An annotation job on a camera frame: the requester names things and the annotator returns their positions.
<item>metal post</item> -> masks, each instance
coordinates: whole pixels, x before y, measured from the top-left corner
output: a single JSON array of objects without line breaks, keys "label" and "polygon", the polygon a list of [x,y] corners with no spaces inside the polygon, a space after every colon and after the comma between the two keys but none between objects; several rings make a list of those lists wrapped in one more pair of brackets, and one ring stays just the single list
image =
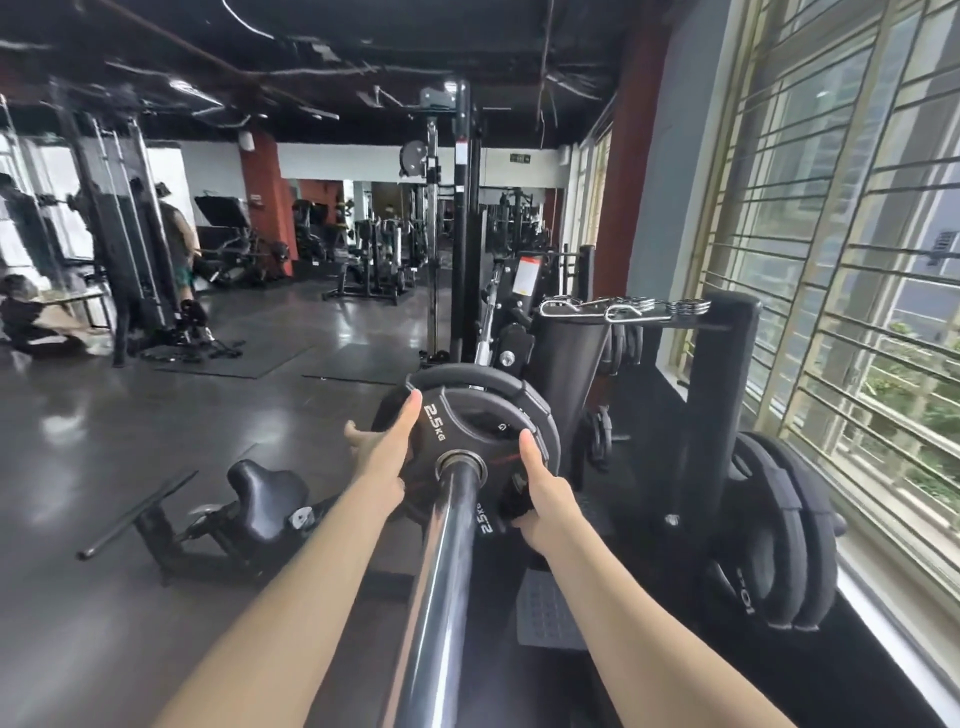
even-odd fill
[{"label": "metal post", "polygon": [[440,164],[437,159],[437,118],[426,120],[426,349],[437,353],[437,288],[440,283],[440,260],[437,254],[437,192],[440,185]]},{"label": "metal post", "polygon": [[162,243],[163,255],[160,257],[160,265],[164,267],[166,273],[166,279],[170,281],[171,290],[168,291],[168,295],[171,295],[172,298],[170,301],[174,302],[174,318],[180,317],[180,306],[177,296],[177,288],[174,284],[174,281],[177,279],[177,276],[174,274],[174,261],[170,257],[170,241],[167,240],[167,234],[163,229],[163,215],[160,214],[160,199],[156,195],[156,188],[154,187],[154,175],[150,170],[150,158],[147,157],[147,145],[143,140],[143,132],[140,131],[140,125],[136,121],[136,117],[131,117],[130,124],[130,137],[133,141],[133,144],[136,146],[136,151],[140,155],[140,161],[143,164],[143,169],[146,172],[147,179],[144,180],[144,191],[147,193],[150,199],[150,210],[154,215],[154,225],[156,226],[156,235]]},{"label": "metal post", "polygon": [[481,484],[472,456],[452,455],[444,463],[381,728],[456,723]]},{"label": "metal post", "polygon": [[464,311],[467,287],[467,184],[471,131],[470,86],[457,82],[457,109],[453,117],[453,281],[450,286],[450,361],[463,356]]}]

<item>black ceiling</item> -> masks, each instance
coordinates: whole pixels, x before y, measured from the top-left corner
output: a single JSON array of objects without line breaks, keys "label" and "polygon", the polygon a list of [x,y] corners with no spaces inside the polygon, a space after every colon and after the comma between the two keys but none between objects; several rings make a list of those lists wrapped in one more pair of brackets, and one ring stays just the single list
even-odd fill
[{"label": "black ceiling", "polygon": [[[57,75],[93,94],[98,86],[133,84],[156,110],[146,121],[154,136],[230,138],[235,130],[212,124],[249,115],[251,123],[283,141],[397,144],[422,134],[422,121],[397,102],[414,104],[422,87],[439,88],[445,80],[465,76],[477,106],[485,109],[485,144],[555,147],[579,141],[611,97],[638,2],[34,0],[3,5],[0,90],[11,96],[31,128],[50,118],[37,105],[48,100],[47,78]],[[545,80],[541,64],[548,18]],[[204,102],[172,89],[171,78],[186,80],[232,107],[233,114],[192,116]],[[381,108],[372,108],[377,97]],[[340,119],[318,119],[316,111]]]}]

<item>hand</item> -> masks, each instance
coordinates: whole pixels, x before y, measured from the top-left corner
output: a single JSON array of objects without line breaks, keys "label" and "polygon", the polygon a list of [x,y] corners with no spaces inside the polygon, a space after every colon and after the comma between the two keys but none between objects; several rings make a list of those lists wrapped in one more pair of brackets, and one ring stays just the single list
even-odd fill
[{"label": "hand", "polygon": [[400,409],[394,426],[386,432],[364,432],[353,420],[344,427],[344,436],[353,454],[351,483],[364,483],[374,488],[390,503],[391,510],[403,500],[403,481],[400,469],[407,461],[410,432],[420,416],[423,395],[418,390],[410,393]]},{"label": "hand", "polygon": [[581,517],[580,506],[570,484],[543,465],[543,456],[530,430],[520,432],[520,458],[527,471],[527,483],[534,510],[514,521],[531,548],[539,553],[550,548],[571,519]]}]

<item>shorts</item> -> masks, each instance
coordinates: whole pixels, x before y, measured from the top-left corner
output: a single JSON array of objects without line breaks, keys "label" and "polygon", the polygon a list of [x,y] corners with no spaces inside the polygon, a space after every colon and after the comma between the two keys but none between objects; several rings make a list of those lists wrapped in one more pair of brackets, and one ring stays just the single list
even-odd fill
[{"label": "shorts", "polygon": [[193,285],[193,270],[185,265],[175,265],[174,283],[178,288],[189,288]]}]

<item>ceiling light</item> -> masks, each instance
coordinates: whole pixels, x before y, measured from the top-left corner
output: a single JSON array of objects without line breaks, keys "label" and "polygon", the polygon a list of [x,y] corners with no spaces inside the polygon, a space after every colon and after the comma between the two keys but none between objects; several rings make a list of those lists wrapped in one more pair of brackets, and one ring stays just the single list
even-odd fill
[{"label": "ceiling light", "polygon": [[189,96],[196,96],[198,99],[204,99],[204,101],[209,101],[211,104],[216,104],[218,107],[221,107],[223,104],[217,101],[212,96],[203,93],[198,88],[190,85],[188,82],[183,79],[170,79],[170,87],[175,91],[180,93],[185,93]]}]

